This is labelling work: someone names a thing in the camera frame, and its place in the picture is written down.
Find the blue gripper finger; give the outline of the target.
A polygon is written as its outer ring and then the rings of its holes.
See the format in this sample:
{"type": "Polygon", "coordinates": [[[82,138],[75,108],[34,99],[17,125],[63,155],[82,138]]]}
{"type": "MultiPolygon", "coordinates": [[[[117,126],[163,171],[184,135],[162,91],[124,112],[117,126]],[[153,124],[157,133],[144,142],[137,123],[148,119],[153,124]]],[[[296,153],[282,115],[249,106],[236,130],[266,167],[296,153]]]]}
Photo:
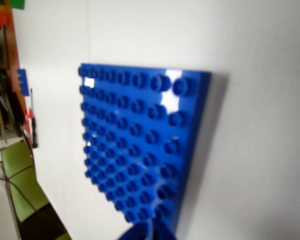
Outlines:
{"type": "Polygon", "coordinates": [[[151,240],[152,239],[152,222],[139,222],[125,231],[119,240],[151,240]]]}
{"type": "Polygon", "coordinates": [[[160,219],[154,220],[154,239],[155,240],[177,240],[176,236],[169,230],[160,219]]]}

